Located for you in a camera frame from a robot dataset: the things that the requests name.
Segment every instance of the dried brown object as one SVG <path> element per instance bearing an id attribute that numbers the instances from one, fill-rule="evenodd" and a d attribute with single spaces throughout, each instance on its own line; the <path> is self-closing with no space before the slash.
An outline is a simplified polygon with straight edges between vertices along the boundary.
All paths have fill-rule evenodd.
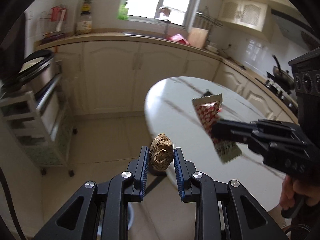
<path id="1" fill-rule="evenodd" d="M 157 171 L 166 170 L 173 161 L 173 143 L 164 133 L 159 133 L 150 147 L 150 163 Z"/>

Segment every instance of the range hood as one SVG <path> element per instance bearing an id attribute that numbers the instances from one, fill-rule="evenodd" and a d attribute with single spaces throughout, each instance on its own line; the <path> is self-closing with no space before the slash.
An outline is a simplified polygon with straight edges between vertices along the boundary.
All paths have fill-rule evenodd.
<path id="1" fill-rule="evenodd" d="M 271 14 L 284 37 L 308 51 L 320 47 L 320 39 L 309 25 L 274 9 L 271 10 Z"/>

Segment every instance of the gas stove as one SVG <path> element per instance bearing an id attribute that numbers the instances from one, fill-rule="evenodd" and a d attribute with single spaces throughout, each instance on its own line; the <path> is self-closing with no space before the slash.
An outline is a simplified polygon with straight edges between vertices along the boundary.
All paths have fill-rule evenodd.
<path id="1" fill-rule="evenodd" d="M 266 82 L 262 82 L 256 78 L 261 84 L 268 88 L 274 95 L 276 95 L 290 110 L 294 113 L 295 116 L 298 116 L 298 107 L 290 98 L 289 94 L 284 91 L 280 85 L 274 82 L 271 78 L 268 78 Z"/>

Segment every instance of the marble tabletop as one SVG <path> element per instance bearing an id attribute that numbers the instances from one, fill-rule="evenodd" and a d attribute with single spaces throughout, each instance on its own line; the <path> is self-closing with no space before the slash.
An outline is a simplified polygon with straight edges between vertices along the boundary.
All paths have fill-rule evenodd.
<path id="1" fill-rule="evenodd" d="M 201 97 L 206 90 L 222 94 L 219 115 L 224 119 L 250 122 L 264 118 L 252 104 L 230 89 L 199 78 L 174 77 L 159 81 L 147 94 L 145 117 L 150 134 L 155 138 L 159 133 L 165 133 L 198 171 L 225 183 L 237 179 L 265 210 L 271 210 L 279 203 L 285 175 L 264 166 L 262 156 L 243 144 L 238 144 L 243 152 L 241 156 L 227 164 L 220 161 L 192 105 L 192 99 Z M 173 163 L 166 172 L 176 186 Z"/>

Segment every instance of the faucet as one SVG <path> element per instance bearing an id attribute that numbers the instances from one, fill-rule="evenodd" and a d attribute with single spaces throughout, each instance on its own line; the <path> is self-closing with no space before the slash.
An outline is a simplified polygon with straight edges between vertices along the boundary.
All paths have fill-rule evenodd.
<path id="1" fill-rule="evenodd" d="M 160 19 L 160 18 L 158 19 L 159 21 L 162 21 L 162 22 L 166 23 L 164 32 L 162 33 L 162 38 L 166 39 L 167 36 L 168 36 L 169 23 L 171 23 L 171 21 L 169 20 L 169 16 L 170 16 L 171 10 L 168 7 L 160 7 L 159 8 L 159 12 L 163 13 L 163 15 L 166 17 L 166 18 L 163 18 L 163 19 Z"/>

